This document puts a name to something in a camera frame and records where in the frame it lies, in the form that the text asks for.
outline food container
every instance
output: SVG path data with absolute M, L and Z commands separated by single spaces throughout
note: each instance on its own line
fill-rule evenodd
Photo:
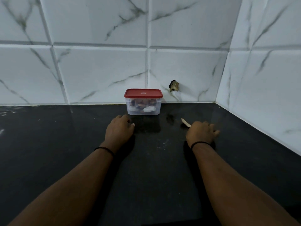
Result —
M 124 94 L 130 115 L 158 115 L 163 94 L 159 89 L 127 89 Z

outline black countertop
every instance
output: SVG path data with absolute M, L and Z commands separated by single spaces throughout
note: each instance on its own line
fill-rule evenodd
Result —
M 125 105 L 0 107 L 0 225 L 89 155 L 125 113 Z M 112 164 L 87 225 L 217 222 L 181 118 L 216 123 L 218 154 L 301 216 L 300 156 L 216 104 L 163 104 L 158 116 L 132 116 L 135 136 Z

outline red lid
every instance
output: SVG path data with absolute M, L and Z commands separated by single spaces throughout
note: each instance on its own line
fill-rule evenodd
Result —
M 125 98 L 162 98 L 163 94 L 159 89 L 127 89 Z

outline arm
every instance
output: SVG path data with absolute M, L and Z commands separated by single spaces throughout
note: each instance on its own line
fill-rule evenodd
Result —
M 214 125 L 196 121 L 188 130 L 188 145 L 211 143 Z M 208 144 L 193 147 L 211 205 L 223 226 L 299 225 L 276 201 L 230 167 Z
M 127 115 L 117 116 L 108 125 L 100 145 L 116 153 L 134 132 Z M 81 225 L 90 213 L 113 160 L 104 149 L 97 149 L 68 174 L 41 193 L 10 224 Z

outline wall tile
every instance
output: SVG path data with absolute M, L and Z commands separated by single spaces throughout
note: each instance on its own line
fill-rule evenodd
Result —
M 252 51 L 233 112 L 301 154 L 301 51 Z
M 0 1 L 0 41 L 48 42 L 38 0 Z
M 216 101 L 230 111 L 237 98 L 249 54 L 249 51 L 228 53 Z
M 254 47 L 301 45 L 301 0 L 269 0 Z
M 146 49 L 55 46 L 71 103 L 124 103 L 128 88 L 145 88 Z
M 53 42 L 145 45 L 146 0 L 42 0 Z
M 151 45 L 229 48 L 242 0 L 152 0 Z
M 149 88 L 161 89 L 167 102 L 214 102 L 227 52 L 151 49 Z M 179 91 L 170 92 L 172 80 Z
M 243 0 L 235 26 L 231 49 L 251 49 L 268 0 Z
M 0 104 L 65 103 L 51 46 L 0 46 Z

